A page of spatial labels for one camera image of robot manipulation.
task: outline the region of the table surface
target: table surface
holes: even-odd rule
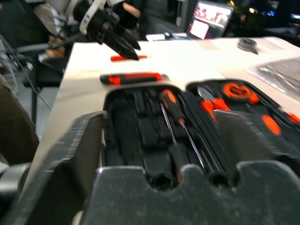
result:
[[[289,112],[300,116],[300,102],[248,74],[245,69],[264,62],[300,56],[300,49],[276,37],[255,38],[259,55],[236,47],[237,39],[140,42],[139,54],[148,59],[112,63],[114,51],[97,43],[76,43],[73,47],[48,125],[35,154],[24,189],[42,164],[51,146],[73,121],[101,111],[106,94],[114,89],[99,81],[100,74],[113,72],[158,71],[167,74],[167,83],[185,89],[192,81],[238,78],[251,82]]]

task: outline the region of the wire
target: wire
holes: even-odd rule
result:
[[[10,47],[10,45],[7,43],[7,41],[5,39],[3,39],[3,41],[5,42],[6,46],[12,51],[13,49]],[[17,60],[16,61],[18,63],[18,65],[24,70],[24,66]],[[29,84],[32,88],[32,90],[36,93],[36,95],[42,100],[42,102],[47,106],[47,108],[51,111],[51,107],[45,102],[45,100],[40,96],[40,94],[38,93],[38,91],[34,88],[34,85],[32,84],[29,76],[28,76],[28,73],[25,73],[28,81],[29,81]]]

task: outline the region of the laptop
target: laptop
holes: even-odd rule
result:
[[[168,40],[212,39],[223,36],[234,11],[233,6],[199,0],[196,4],[186,37],[173,37]]]

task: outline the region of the robotic arm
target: robotic arm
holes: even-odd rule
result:
[[[110,8],[105,8],[106,3],[114,6],[122,1],[124,0],[45,0],[67,18],[73,15],[80,23],[80,32],[84,35],[89,35],[99,44],[105,43],[123,57],[138,60],[133,48],[141,49],[138,42],[118,24],[118,15]]]

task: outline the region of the black tool case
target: black tool case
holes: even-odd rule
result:
[[[201,108],[197,87],[215,92],[225,82],[243,83],[260,102],[226,102],[231,111],[215,111],[215,123]],[[160,105],[166,89],[180,102],[206,172],[185,129],[167,112],[183,151],[172,150]],[[117,89],[103,112],[79,118],[53,146],[2,222],[69,225],[83,210],[81,225],[298,225],[299,128],[244,81],[194,82],[185,92],[171,85]]]

